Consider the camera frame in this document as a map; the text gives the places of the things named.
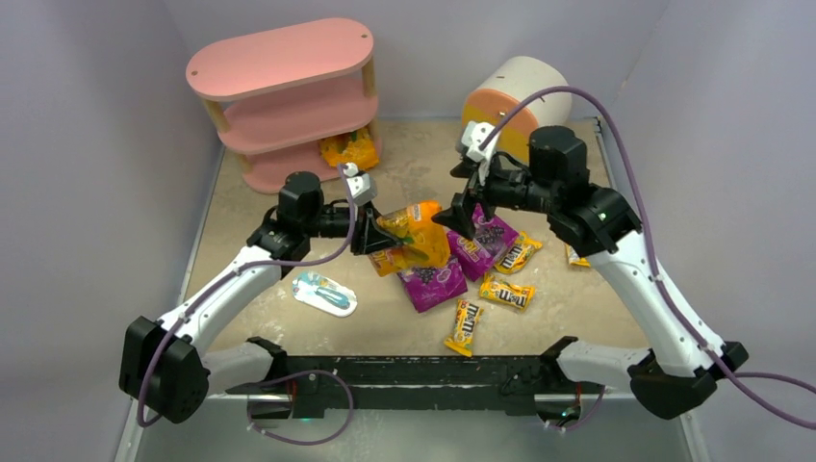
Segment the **orange gummy candy bag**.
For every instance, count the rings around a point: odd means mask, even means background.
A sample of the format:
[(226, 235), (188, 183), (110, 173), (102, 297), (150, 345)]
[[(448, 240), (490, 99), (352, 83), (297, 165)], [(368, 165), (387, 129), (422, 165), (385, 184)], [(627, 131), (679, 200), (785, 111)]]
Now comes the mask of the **orange gummy candy bag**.
[(437, 200), (424, 200), (376, 219), (376, 223), (397, 238), (399, 246), (369, 255), (378, 276), (411, 268), (441, 268), (450, 257), (446, 229), (433, 221), (442, 211)]
[(319, 154), (331, 167), (353, 163), (359, 169), (369, 170), (376, 167), (380, 161), (375, 142), (367, 127), (320, 140)]

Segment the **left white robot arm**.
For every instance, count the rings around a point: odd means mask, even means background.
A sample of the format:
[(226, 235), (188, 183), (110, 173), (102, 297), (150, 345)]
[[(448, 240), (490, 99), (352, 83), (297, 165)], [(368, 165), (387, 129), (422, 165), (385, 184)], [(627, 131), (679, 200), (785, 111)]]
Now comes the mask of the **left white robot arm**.
[[(284, 380), (286, 352), (260, 337), (221, 352), (210, 347), (250, 302), (295, 268), (322, 265), (345, 250), (368, 255), (400, 245), (376, 220), (373, 178), (354, 164), (338, 168), (345, 196), (325, 202), (311, 171), (290, 174), (277, 203), (264, 214), (245, 246), (218, 276), (155, 320), (139, 317), (126, 329), (119, 389), (137, 403), (137, 422), (187, 420), (203, 400), (247, 384)], [(333, 253), (314, 262), (313, 238), (341, 239)]]

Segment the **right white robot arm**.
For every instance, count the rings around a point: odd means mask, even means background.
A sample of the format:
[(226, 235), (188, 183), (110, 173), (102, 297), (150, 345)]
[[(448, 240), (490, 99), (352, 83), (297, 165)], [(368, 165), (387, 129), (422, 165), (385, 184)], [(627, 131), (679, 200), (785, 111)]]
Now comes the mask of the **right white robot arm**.
[(586, 144), (572, 129), (534, 130), (526, 164), (498, 151), (497, 136), (487, 122), (465, 126), (451, 175), (466, 186), (434, 221), (472, 239), (476, 210), (545, 215), (550, 231), (612, 287), (649, 343), (625, 349), (565, 337), (542, 355), (545, 379), (629, 392), (664, 420), (702, 405), (720, 379), (747, 361), (746, 349), (714, 333), (660, 273), (645, 226), (619, 192), (591, 181)]

